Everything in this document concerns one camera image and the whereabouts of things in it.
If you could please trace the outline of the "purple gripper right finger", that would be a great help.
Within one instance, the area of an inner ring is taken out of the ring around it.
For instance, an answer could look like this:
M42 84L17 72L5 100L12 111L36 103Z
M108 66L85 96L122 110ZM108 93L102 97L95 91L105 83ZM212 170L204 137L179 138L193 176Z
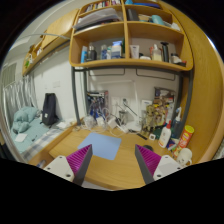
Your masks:
M135 145L135 156L146 184L181 170L181 166L169 155L159 156L140 145Z

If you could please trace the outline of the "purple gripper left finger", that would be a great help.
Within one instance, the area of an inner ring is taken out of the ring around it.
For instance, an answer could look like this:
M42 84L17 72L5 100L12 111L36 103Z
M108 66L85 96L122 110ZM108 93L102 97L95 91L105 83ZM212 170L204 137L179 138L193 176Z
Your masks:
M44 170L81 186L92 155L92 146L88 145L69 156L59 155Z

